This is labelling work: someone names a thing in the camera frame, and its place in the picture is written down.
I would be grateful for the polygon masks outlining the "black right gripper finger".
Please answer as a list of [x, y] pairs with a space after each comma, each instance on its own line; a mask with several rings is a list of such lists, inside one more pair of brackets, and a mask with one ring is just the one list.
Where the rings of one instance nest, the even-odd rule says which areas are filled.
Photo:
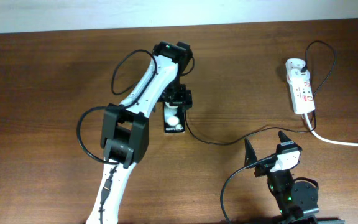
[[245, 145], [244, 165], [249, 166], [249, 165], [257, 162], [257, 156], [254, 151], [254, 148], [252, 147], [250, 141], [247, 138], [244, 139], [244, 145]]
[[279, 148], [294, 147], [295, 143], [283, 131], [279, 131], [278, 136], [280, 139], [280, 144], [278, 145]]

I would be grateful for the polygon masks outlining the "black Galaxy flip phone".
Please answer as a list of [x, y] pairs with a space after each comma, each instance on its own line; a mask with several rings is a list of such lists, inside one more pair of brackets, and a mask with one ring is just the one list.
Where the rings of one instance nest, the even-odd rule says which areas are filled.
[[169, 103], [165, 103], [163, 105], [163, 117], [166, 134], [185, 132], [185, 116], [181, 107], [170, 106]]

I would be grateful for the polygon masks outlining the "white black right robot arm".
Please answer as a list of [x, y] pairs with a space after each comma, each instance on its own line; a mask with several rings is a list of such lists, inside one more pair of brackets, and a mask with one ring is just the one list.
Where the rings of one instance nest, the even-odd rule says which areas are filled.
[[280, 143], [276, 151], [258, 159], [248, 139], [245, 144], [244, 165], [254, 169], [256, 177], [266, 176], [270, 193], [275, 197], [280, 215], [272, 223], [345, 223], [338, 218], [318, 219], [317, 181], [306, 177], [294, 178], [291, 170], [300, 163], [302, 148], [283, 131], [278, 132]]

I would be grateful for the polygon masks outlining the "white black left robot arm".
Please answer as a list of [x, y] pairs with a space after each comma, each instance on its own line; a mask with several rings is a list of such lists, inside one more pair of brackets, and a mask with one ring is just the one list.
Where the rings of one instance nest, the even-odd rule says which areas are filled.
[[129, 87], [130, 94], [118, 105], [101, 107], [103, 157], [86, 150], [102, 163], [103, 176], [98, 196], [87, 223], [117, 223], [119, 206], [134, 167], [149, 145], [149, 118], [159, 102], [163, 103], [166, 133], [182, 133], [186, 110], [192, 107], [191, 91], [180, 83], [188, 64], [195, 64], [190, 45], [161, 42], [149, 52], [150, 64], [139, 82]]

